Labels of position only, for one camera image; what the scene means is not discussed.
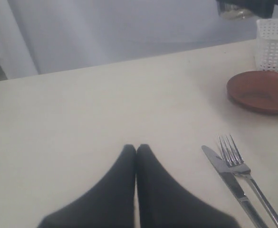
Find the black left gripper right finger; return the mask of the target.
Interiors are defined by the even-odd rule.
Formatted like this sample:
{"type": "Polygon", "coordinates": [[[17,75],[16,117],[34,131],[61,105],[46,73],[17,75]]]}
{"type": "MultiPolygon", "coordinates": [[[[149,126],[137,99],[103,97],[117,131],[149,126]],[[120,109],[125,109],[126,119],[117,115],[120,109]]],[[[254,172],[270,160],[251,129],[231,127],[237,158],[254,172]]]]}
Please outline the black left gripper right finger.
{"type": "Polygon", "coordinates": [[[227,215],[182,187],[147,144],[136,154],[137,194],[143,228],[225,228],[227,215]]]}

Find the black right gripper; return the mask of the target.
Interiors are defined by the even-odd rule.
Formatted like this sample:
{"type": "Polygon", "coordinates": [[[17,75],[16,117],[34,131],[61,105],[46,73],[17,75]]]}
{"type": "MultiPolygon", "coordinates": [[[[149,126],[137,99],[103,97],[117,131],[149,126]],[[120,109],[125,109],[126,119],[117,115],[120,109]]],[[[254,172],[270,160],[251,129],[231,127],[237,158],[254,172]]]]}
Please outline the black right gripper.
{"type": "Polygon", "coordinates": [[[272,18],[274,7],[278,6],[278,0],[218,0],[217,2],[247,9],[261,18],[272,18]]]}

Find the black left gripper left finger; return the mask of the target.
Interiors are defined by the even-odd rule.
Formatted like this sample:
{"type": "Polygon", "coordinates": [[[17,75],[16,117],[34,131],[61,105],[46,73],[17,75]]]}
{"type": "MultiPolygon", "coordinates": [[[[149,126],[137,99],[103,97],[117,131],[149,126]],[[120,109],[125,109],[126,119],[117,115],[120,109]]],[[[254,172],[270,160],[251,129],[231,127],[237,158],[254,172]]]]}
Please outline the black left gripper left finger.
{"type": "Polygon", "coordinates": [[[126,144],[88,192],[47,215],[40,228],[133,228],[136,149],[126,144]]]}

